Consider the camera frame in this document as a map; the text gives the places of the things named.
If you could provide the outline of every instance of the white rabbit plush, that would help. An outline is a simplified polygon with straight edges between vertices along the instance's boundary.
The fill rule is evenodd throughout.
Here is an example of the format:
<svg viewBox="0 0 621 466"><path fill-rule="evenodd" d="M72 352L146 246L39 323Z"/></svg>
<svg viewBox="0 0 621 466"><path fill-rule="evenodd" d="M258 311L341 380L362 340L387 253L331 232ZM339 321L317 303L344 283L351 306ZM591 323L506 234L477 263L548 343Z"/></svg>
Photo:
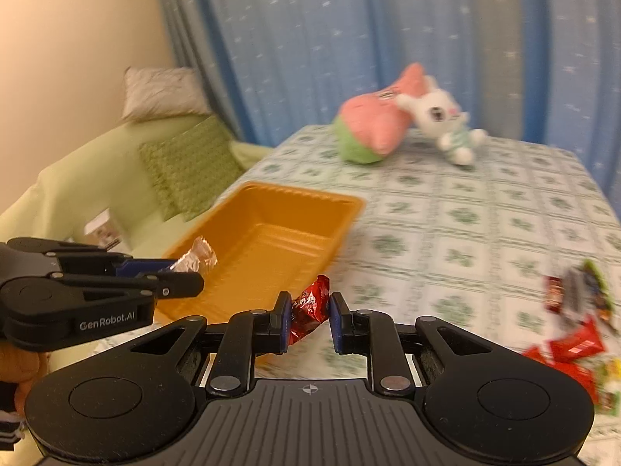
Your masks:
<svg viewBox="0 0 621 466"><path fill-rule="evenodd" d="M469 166L474 162L473 148L487 138L485 130L468 128L470 115L449 92L439 89L435 79L425 76L428 93L420 98L407 94L397 95L395 101L408 111L424 135L436 141L438 149L455 165Z"/></svg>

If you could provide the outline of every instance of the orange basket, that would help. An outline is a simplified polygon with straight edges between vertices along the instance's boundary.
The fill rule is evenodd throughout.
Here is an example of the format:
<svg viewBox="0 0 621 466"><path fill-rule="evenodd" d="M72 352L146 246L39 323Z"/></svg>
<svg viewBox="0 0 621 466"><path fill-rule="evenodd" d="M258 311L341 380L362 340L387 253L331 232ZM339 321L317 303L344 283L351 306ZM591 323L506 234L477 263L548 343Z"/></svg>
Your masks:
<svg viewBox="0 0 621 466"><path fill-rule="evenodd" d="M203 292L160 300L158 310L172 320L203 315L210 323L244 310L272 310L280 291L295 298L327 268L363 206L353 196L244 184L165 256L179 258L203 236L218 258Z"/></svg>

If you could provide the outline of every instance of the stuffed animal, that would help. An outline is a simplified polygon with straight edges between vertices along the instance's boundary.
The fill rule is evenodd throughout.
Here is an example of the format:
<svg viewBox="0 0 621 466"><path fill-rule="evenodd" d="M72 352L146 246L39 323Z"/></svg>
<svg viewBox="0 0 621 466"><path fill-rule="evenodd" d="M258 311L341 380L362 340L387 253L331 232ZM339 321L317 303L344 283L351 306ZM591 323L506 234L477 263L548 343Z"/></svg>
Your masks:
<svg viewBox="0 0 621 466"><path fill-rule="evenodd" d="M470 166L474 163L473 149L487 138L485 130L468 128L470 114L461 107L450 93L439 89L433 77L425 77L428 92L420 97L400 94L396 103L407 110L424 135L436 141L438 149L454 165Z"/></svg>
<svg viewBox="0 0 621 466"><path fill-rule="evenodd" d="M426 92L423 67L414 63L385 89L347 100L332 123L340 156L355 163L384 159L399 146L412 123L409 111L395 99L400 94L415 99Z"/></svg>

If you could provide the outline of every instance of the tablecloth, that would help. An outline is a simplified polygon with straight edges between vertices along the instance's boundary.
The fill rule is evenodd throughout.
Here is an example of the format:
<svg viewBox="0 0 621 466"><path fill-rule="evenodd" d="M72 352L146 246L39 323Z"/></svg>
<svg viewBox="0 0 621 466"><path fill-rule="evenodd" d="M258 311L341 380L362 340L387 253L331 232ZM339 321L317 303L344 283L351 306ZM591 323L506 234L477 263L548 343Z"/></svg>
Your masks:
<svg viewBox="0 0 621 466"><path fill-rule="evenodd" d="M309 126L224 196L249 180L366 200L326 272L351 310L380 310L404 323L434 315L521 351L567 333L563 319L544 309L543 275L561 275L588 257L606 276L617 306L621 301L621 226L568 151L490 138L475 166L465 169L412 130L383 162L355 165L339 158L329 126ZM600 331L607 348L601 357L618 355L617 338ZM334 353L325 323L257 372L365 376L366 360ZM589 466L621 464L620 431L621 417L597 415L580 457Z"/></svg>

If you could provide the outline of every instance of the finger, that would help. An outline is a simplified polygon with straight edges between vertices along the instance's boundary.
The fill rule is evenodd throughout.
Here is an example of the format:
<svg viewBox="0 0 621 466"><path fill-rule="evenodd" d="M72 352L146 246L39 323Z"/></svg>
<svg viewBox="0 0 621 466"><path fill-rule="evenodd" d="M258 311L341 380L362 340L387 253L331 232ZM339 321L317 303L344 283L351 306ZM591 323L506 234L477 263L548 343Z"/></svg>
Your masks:
<svg viewBox="0 0 621 466"><path fill-rule="evenodd" d="M0 343L0 380L23 382L35 376L38 369L38 353L26 352L9 342Z"/></svg>
<svg viewBox="0 0 621 466"><path fill-rule="evenodd" d="M26 403L26 396L28 396L30 389L32 389L32 386L39 379L41 379L44 375L47 375L47 372L48 372L47 354L40 353L38 355L38 358L39 358L39 370L38 372L36 372L36 375L30 380L21 382L21 384L17 386L17 389L15 391L15 410L22 417L24 416L24 404Z"/></svg>

